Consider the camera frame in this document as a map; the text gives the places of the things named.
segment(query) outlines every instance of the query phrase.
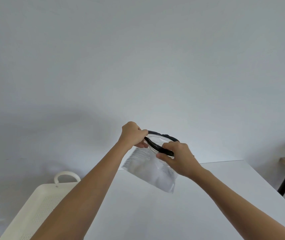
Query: bag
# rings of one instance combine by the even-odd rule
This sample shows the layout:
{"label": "bag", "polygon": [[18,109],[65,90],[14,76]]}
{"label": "bag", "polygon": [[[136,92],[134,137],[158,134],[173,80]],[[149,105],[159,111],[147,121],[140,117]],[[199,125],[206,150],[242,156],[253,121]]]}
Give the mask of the bag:
{"label": "bag", "polygon": [[149,147],[136,148],[122,168],[165,192],[173,193],[178,174],[167,163],[156,158],[159,152],[174,157],[172,151],[161,147],[169,141],[178,140],[169,135],[148,131],[145,142]]}

